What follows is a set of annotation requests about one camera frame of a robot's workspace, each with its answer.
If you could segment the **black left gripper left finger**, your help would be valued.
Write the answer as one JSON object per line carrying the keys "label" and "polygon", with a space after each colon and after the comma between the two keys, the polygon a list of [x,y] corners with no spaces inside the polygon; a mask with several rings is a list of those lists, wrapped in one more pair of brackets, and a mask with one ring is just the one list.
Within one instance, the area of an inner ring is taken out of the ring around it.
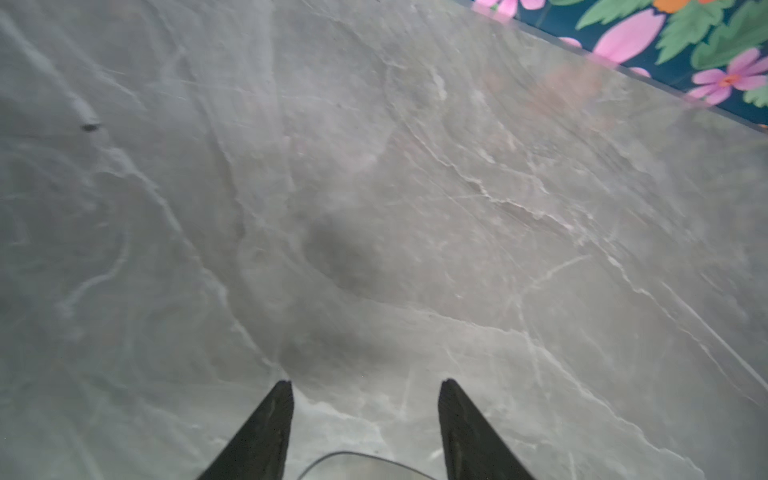
{"label": "black left gripper left finger", "polygon": [[198,479],[282,479],[293,412],[292,384],[278,381]]}

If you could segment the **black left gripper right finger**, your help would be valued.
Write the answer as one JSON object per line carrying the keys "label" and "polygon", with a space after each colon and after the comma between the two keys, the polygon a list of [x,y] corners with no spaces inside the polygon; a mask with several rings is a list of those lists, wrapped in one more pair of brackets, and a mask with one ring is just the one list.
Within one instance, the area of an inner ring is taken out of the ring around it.
{"label": "black left gripper right finger", "polygon": [[441,384],[438,416],[448,479],[534,479],[454,379]]}

